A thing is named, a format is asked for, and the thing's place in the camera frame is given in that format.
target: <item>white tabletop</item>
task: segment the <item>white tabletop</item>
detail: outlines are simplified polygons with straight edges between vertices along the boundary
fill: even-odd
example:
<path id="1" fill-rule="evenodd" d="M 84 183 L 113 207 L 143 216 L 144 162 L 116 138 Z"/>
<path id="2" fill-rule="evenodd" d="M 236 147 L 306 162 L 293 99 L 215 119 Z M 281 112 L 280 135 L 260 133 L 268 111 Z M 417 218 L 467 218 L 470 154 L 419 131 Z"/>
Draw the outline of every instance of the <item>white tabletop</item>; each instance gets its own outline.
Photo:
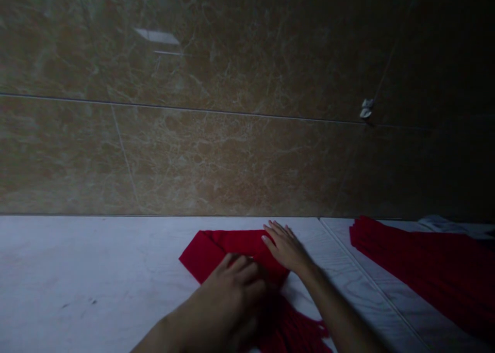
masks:
<path id="1" fill-rule="evenodd" d="M 349 221 L 326 219 L 324 226 L 316 218 L 277 220 L 293 228 L 344 296 L 395 351 L 426 351 L 424 341 L 435 347 L 438 339 L 420 328 L 431 319 L 442 321 L 449 331 L 456 328 L 417 301 L 412 291 L 406 292 L 400 281 L 386 288 L 393 277 L 386 277 L 346 245 Z M 267 221 L 0 216 L 0 351 L 130 351 L 155 322 L 198 287 L 178 261 L 198 230 L 261 229 Z M 399 290 L 404 304 L 390 296 L 393 290 Z M 289 276 L 283 293 L 298 310 L 319 318 L 297 276 Z M 407 314 L 410 300 L 415 303 L 413 310 L 428 311 L 427 321 L 412 318 L 413 311 Z M 463 339 L 472 343 L 466 336 Z"/>

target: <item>marble tile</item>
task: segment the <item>marble tile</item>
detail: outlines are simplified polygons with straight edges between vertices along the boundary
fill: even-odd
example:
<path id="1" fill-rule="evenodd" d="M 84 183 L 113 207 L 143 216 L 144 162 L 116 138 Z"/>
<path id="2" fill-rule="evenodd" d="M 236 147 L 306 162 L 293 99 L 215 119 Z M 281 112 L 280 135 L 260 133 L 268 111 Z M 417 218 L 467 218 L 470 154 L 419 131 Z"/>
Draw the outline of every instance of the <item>marble tile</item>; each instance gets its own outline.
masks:
<path id="1" fill-rule="evenodd" d="M 492 0 L 416 0 L 372 121 L 435 127 L 493 115 Z"/>
<path id="2" fill-rule="evenodd" d="M 116 108 L 141 211 L 329 213 L 361 125 Z"/>
<path id="3" fill-rule="evenodd" d="M 131 214 L 108 105 L 0 97 L 0 212 Z"/>
<path id="4" fill-rule="evenodd" d="M 80 0 L 0 0 L 0 92 L 107 100 Z"/>
<path id="5" fill-rule="evenodd" d="M 434 132 L 366 129 L 333 215 L 494 220 L 486 196 L 495 189 L 494 138 L 494 129 L 477 122 Z"/>
<path id="6" fill-rule="evenodd" d="M 356 121 L 410 3 L 83 1 L 113 101 Z"/>

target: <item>red fabric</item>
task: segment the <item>red fabric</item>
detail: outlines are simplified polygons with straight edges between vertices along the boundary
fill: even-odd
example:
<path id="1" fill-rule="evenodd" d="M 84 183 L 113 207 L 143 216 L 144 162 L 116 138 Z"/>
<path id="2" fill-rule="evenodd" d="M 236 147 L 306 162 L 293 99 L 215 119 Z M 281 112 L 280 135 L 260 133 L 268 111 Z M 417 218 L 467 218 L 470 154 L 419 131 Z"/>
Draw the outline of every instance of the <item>red fabric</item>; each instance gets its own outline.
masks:
<path id="1" fill-rule="evenodd" d="M 405 232 L 361 216 L 351 244 L 467 333 L 495 342 L 495 253 L 464 234 Z"/>
<path id="2" fill-rule="evenodd" d="M 252 256 L 253 261 L 268 271 L 268 278 L 279 288 L 289 271 L 282 267 L 263 243 L 257 231 L 199 231 L 180 256 L 180 262 L 203 283 L 228 252 Z M 254 345 L 262 353 L 325 352 L 332 351 L 323 343 L 328 331 L 321 321 L 299 313 L 280 294 L 271 297 L 267 310 L 260 318 L 260 328 Z"/>

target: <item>hand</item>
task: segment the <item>hand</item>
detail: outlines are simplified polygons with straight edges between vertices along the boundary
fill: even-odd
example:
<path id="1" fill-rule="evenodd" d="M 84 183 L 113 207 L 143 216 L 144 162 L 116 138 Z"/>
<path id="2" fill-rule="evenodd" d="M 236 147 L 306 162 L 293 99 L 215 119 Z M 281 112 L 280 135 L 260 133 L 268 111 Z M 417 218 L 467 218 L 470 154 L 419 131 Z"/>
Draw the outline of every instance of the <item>hand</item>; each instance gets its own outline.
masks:
<path id="1" fill-rule="evenodd" d="M 168 341 L 187 352 L 237 351 L 257 328 L 256 312 L 267 292 L 259 265 L 227 254 L 191 297 L 169 314 Z"/>
<path id="2" fill-rule="evenodd" d="M 262 237 L 263 242 L 280 264 L 299 276 L 305 268 L 313 264 L 312 259 L 288 226 L 282 228 L 279 223 L 271 220 L 268 224 L 269 227 L 263 225 L 263 228 L 272 236 L 275 245 L 266 236 Z"/>

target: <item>brown marble tile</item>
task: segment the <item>brown marble tile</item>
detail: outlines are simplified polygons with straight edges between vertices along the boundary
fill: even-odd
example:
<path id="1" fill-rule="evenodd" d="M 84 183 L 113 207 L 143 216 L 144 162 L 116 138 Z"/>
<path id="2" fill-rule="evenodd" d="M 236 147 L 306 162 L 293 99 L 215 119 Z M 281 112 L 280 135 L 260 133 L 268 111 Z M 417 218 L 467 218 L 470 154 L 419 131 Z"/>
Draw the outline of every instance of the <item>brown marble tile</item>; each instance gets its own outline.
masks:
<path id="1" fill-rule="evenodd" d="M 79 0 L 0 0 L 0 92 L 107 100 Z"/>
<path id="2" fill-rule="evenodd" d="M 492 0 L 416 0 L 372 121 L 435 127 L 494 114 Z"/>
<path id="3" fill-rule="evenodd" d="M 0 212 L 136 214 L 108 105 L 0 97 Z"/>
<path id="4" fill-rule="evenodd" d="M 361 125 L 116 108 L 143 213 L 328 215 Z"/>
<path id="5" fill-rule="evenodd" d="M 83 1 L 113 101 L 356 121 L 410 3 Z"/>
<path id="6" fill-rule="evenodd" d="M 476 119 L 434 132 L 367 129 L 333 215 L 494 220 L 495 152 L 485 136 L 495 132 L 488 130 Z"/>

